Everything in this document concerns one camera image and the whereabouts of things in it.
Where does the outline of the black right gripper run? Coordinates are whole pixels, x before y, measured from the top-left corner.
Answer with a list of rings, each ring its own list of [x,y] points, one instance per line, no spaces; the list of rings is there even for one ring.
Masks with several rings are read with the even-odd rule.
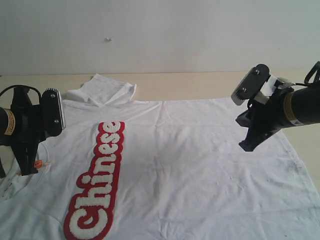
[[[236,118],[241,127],[248,128],[245,139],[239,143],[244,151],[252,152],[279,130],[292,126],[284,110],[285,97],[291,92],[290,88],[277,89],[265,104],[254,98],[248,101],[247,110]]]

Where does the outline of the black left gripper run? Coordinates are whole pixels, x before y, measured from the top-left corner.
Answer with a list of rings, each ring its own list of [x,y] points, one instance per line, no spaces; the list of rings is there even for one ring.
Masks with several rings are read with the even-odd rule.
[[[26,87],[15,87],[10,110],[15,117],[15,128],[10,147],[22,176],[38,173],[34,167],[39,143],[45,140],[43,111],[33,105]]]

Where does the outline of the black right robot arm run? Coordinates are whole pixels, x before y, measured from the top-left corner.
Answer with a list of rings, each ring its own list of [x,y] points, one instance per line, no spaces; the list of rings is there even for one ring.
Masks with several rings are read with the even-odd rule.
[[[320,89],[305,87],[277,89],[265,104],[252,99],[249,108],[236,122],[248,128],[239,146],[252,152],[257,146],[285,128],[313,125],[320,122]]]

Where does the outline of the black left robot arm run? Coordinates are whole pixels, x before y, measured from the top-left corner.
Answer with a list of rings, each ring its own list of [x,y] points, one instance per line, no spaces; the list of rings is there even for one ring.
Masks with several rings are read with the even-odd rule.
[[[41,93],[27,85],[12,85],[10,108],[0,108],[0,145],[10,147],[22,176],[38,173],[35,167],[39,143],[46,139]]]

